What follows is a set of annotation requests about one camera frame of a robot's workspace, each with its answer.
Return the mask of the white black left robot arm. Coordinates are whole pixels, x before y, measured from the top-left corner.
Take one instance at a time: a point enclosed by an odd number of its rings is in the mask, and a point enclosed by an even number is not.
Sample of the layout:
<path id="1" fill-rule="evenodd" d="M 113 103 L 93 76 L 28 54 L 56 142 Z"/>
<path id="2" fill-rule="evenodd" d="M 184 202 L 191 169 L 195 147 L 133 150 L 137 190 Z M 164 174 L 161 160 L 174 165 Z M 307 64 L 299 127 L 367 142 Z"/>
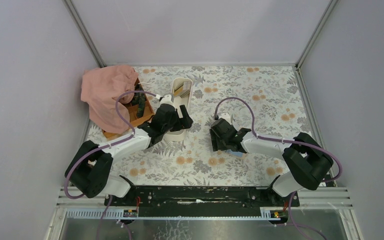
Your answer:
<path id="1" fill-rule="evenodd" d="M 123 176 L 110 174 L 115 161 L 149 149 L 161 142 L 167 133 L 189 129 L 192 124 L 184 104 L 175 108 L 162 103 L 151 121 L 137 126 L 131 135 L 101 145 L 91 140 L 83 142 L 64 174 L 66 196 L 75 198 L 68 190 L 68 185 L 72 184 L 80 190 L 81 197 L 105 194 L 115 196 L 124 206 L 132 204 L 135 200 L 133 184 Z"/>

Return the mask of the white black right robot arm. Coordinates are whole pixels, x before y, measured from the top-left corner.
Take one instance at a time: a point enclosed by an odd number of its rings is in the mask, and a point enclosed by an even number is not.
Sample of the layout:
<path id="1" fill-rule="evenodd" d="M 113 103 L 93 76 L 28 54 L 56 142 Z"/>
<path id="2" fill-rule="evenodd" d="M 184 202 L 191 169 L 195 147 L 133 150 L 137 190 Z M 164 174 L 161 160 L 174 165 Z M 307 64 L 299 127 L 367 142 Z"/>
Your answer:
<path id="1" fill-rule="evenodd" d="M 280 139 L 254 134 L 249 128 L 236 130 L 223 118 L 217 119 L 209 132 L 215 152 L 262 154 L 286 163 L 289 171 L 278 176 L 266 193 L 273 206 L 281 205 L 287 196 L 300 189 L 316 190 L 334 164 L 332 157 L 304 132 L 292 139 Z"/>

